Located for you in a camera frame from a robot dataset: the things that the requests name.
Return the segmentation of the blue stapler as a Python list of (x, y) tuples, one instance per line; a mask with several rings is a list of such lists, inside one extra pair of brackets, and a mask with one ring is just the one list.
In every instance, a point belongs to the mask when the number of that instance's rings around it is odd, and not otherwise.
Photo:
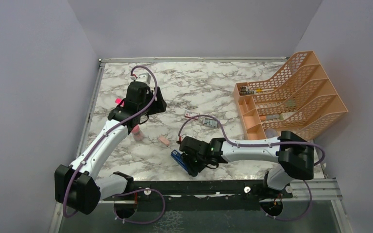
[(183, 169), (186, 171), (186, 173), (191, 176), (191, 177), (196, 177), (198, 175), (198, 173), (191, 169), (187, 164), (186, 162), (183, 160), (183, 156), (184, 154), (181, 154), (179, 151), (177, 150), (173, 150), (171, 153), (170, 153), (170, 156), (171, 158)]

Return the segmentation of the staple box tray with staples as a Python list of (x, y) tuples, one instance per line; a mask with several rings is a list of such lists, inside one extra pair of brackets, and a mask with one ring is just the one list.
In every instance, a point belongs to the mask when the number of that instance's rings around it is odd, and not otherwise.
[(202, 120), (203, 126), (210, 128), (218, 128), (219, 124), (216, 120), (208, 117), (204, 117)]

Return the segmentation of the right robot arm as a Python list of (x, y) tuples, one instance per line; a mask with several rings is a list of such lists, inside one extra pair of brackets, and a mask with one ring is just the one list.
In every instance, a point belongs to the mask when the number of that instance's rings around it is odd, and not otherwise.
[(196, 177), (205, 168), (236, 161), (267, 161), (277, 167), (268, 171), (261, 184), (261, 192), (274, 197), (293, 180), (314, 178), (314, 146), (290, 131), (261, 140), (229, 140), (213, 138), (210, 142), (190, 136), (179, 141), (179, 156), (173, 159), (189, 174)]

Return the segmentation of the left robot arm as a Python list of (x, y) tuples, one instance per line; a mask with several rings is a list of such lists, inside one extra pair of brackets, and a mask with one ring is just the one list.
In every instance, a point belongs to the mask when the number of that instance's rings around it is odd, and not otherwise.
[(109, 113), (90, 146), (68, 166), (60, 165), (55, 170), (55, 200), (88, 215), (107, 197), (118, 195), (124, 200), (131, 197), (133, 177), (114, 172), (99, 179), (98, 174), (118, 144), (142, 124), (142, 116), (163, 113), (166, 107), (159, 87), (151, 90), (146, 83), (131, 82), (126, 97)]

